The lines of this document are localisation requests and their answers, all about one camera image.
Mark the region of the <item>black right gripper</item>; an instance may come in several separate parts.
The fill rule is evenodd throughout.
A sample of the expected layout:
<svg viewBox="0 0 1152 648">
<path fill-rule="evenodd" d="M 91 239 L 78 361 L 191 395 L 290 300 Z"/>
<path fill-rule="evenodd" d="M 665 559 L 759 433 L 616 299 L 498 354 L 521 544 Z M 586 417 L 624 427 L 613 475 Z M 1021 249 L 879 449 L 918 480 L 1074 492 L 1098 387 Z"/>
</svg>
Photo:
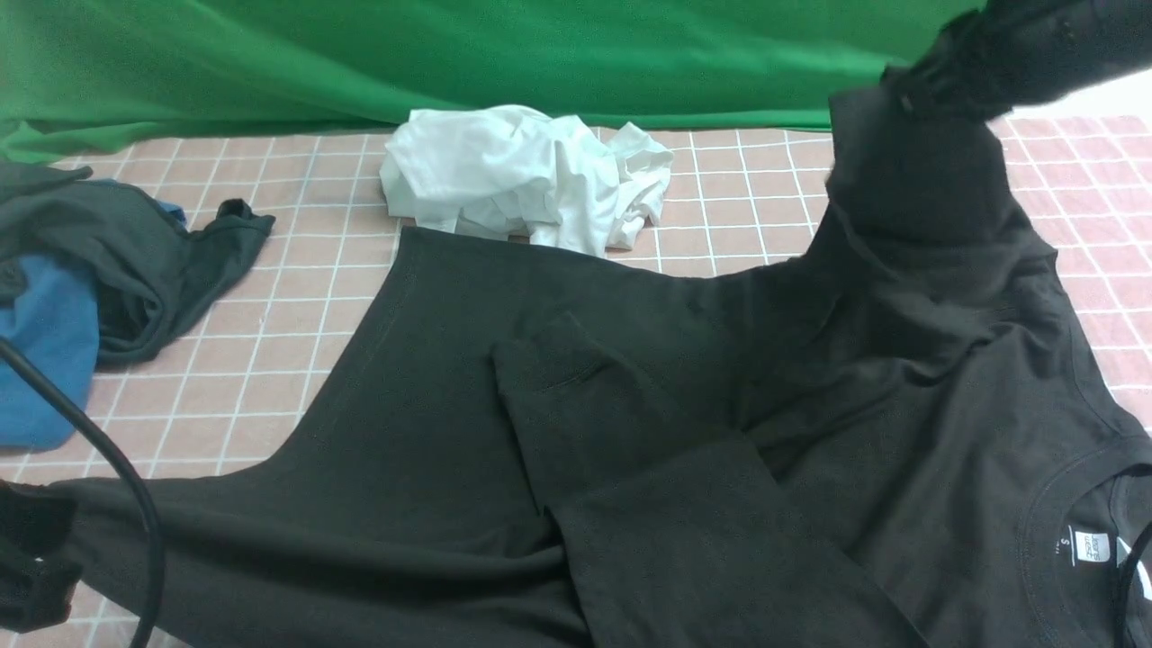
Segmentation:
<svg viewBox="0 0 1152 648">
<path fill-rule="evenodd" d="M 988 1 L 882 86 L 905 113 L 990 122 L 1149 69 L 1149 1 Z"/>
</svg>

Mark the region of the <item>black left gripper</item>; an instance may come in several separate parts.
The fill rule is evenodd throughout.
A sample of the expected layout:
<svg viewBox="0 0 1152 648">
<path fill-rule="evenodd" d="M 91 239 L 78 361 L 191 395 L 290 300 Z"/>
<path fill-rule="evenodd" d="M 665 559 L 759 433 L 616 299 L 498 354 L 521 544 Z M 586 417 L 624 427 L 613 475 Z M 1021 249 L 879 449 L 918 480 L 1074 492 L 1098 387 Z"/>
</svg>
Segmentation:
<svg viewBox="0 0 1152 648">
<path fill-rule="evenodd" d="M 29 633 L 69 619 L 81 566 L 63 553 L 76 502 L 41 485 L 1 483 L 1 627 Z"/>
</svg>

